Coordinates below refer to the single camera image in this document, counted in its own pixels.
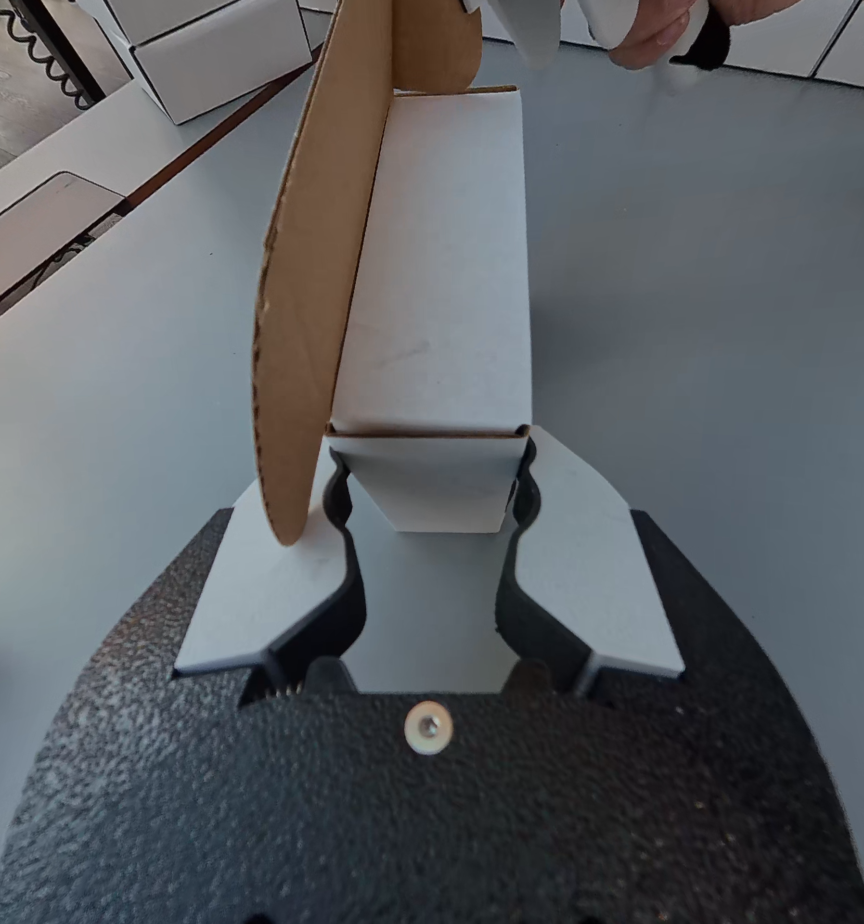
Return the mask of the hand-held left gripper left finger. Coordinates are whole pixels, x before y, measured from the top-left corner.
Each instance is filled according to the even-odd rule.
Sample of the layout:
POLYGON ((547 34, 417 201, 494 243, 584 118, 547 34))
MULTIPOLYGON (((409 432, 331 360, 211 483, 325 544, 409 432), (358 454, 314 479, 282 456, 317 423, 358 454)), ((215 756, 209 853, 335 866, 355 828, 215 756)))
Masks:
POLYGON ((349 470, 322 443, 299 540, 281 545, 254 481, 234 504, 174 663, 179 676, 251 667, 278 694, 303 687, 310 665, 340 658, 365 627, 349 470))

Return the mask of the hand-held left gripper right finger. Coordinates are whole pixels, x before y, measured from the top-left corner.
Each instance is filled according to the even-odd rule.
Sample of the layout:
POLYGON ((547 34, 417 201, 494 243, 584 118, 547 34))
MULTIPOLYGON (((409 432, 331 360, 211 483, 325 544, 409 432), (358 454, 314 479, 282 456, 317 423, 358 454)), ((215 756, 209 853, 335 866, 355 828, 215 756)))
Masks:
POLYGON ((594 468, 541 427, 511 508, 515 528, 495 627, 553 689, 586 696, 604 670, 679 678, 685 669, 632 510, 594 468))

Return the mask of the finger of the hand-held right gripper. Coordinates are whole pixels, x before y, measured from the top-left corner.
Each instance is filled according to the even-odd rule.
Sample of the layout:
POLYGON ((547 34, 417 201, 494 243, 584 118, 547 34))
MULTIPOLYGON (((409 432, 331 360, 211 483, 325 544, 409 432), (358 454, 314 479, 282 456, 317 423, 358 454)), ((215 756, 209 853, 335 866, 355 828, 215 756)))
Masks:
POLYGON ((532 70, 551 64, 561 36, 560 1, 507 1, 507 32, 532 70))

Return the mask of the white corrugated mailer box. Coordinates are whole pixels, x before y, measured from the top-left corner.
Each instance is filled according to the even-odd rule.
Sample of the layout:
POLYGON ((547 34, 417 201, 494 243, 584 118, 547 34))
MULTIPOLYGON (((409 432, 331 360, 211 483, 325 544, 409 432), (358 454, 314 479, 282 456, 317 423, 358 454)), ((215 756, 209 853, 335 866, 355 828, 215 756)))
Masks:
POLYGON ((500 530, 532 422, 522 99, 478 11, 338 2, 265 242, 264 512, 303 537, 322 448, 401 532, 500 530))

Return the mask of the person's right hand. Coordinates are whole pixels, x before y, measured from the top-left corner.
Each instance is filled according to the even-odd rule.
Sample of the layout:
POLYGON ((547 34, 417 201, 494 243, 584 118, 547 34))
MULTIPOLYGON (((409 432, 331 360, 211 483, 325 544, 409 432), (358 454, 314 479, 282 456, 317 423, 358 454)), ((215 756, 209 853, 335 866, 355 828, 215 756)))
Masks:
POLYGON ((628 70, 642 70, 665 57, 690 24, 691 1, 640 1, 626 37, 608 52, 628 70))

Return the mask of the row of white cardboard boxes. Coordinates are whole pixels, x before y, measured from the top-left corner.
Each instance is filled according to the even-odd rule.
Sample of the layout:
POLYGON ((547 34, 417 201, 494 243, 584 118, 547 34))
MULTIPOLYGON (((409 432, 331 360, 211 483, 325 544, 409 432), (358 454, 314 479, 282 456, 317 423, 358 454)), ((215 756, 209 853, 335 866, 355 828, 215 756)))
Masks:
POLYGON ((734 29, 728 66, 864 87, 864 2, 802 3, 734 29))

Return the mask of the stack of white cardboard boxes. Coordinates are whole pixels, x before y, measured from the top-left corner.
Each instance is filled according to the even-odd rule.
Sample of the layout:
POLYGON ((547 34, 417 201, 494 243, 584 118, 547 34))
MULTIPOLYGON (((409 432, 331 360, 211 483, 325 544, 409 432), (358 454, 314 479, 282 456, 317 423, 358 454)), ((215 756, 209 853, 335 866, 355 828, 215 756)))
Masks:
POLYGON ((175 125, 306 67, 298 1, 80 1, 126 71, 175 125))

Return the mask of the black metal frame post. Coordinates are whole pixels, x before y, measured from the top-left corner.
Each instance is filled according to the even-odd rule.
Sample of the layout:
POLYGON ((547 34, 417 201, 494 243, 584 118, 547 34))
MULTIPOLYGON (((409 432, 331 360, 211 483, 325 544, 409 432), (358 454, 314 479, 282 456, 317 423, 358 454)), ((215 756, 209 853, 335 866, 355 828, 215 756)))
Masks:
POLYGON ((105 98, 72 41, 49 12, 44 1, 11 1, 19 27, 25 32, 29 57, 44 67, 76 108, 85 111, 105 98))

